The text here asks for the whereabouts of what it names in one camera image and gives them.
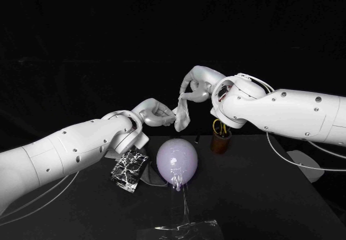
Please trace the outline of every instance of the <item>balloon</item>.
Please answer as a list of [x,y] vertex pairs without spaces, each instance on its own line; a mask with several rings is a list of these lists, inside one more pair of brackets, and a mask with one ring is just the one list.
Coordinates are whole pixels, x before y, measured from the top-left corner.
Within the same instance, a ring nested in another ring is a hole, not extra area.
[[197,153],[193,145],[181,138],[167,140],[159,146],[155,164],[161,177],[177,191],[191,179],[197,169]]

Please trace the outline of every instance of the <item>black background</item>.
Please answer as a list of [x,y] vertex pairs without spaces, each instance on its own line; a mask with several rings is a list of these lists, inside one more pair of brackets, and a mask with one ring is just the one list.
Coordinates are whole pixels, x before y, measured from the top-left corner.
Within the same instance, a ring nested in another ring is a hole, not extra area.
[[[12,0],[0,16],[1,151],[146,98],[172,109],[195,65],[246,73],[273,89],[346,96],[342,0]],[[188,102],[185,130],[145,126],[144,133],[210,135],[210,108],[210,101]],[[262,134],[249,122],[231,133]],[[322,167],[346,168],[308,143],[275,138]],[[314,186],[346,208],[344,174],[325,172]]]

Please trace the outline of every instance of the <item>purple balloon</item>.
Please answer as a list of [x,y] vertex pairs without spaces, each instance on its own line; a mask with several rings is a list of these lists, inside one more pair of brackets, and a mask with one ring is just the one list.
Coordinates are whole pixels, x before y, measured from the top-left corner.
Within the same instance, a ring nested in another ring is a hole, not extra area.
[[197,169],[197,153],[193,145],[180,138],[167,140],[159,146],[155,163],[159,175],[180,191]]

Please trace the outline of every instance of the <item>black table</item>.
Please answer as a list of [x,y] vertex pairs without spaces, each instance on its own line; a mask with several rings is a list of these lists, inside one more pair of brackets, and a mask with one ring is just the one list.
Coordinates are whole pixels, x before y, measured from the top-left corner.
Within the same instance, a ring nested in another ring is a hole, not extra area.
[[[185,194],[191,222],[216,220],[226,240],[346,239],[346,227],[298,167],[276,156],[265,135],[231,136],[223,155],[210,151],[211,136],[200,136],[197,144],[194,136],[181,138],[193,144],[198,160]],[[146,154],[152,163],[168,139],[149,137]],[[273,139],[272,144],[289,159]],[[126,192],[107,180],[113,165],[103,158],[80,171],[74,183],[40,211],[0,226],[0,239],[133,240],[136,230],[167,226],[171,186],[154,187],[139,182],[135,192]],[[9,207],[27,202],[38,191]],[[47,194],[20,214],[35,209],[54,194]]]

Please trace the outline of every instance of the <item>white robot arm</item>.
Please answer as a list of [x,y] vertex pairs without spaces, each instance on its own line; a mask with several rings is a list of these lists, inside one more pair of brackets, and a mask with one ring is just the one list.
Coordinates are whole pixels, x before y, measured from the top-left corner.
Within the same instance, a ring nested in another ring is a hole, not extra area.
[[203,88],[197,92],[190,86],[193,93],[181,98],[200,102],[200,92],[210,94],[210,114],[229,127],[239,129],[249,121],[262,131],[288,138],[346,145],[346,97],[289,89],[265,93],[242,73],[216,81],[204,74],[210,68],[197,66],[190,72],[194,71],[198,73],[193,75],[203,77],[191,80]]
[[142,123],[168,126],[174,120],[171,110],[149,98],[132,111],[110,112],[0,153],[0,215],[20,196],[96,163],[106,150],[139,149],[148,141]]

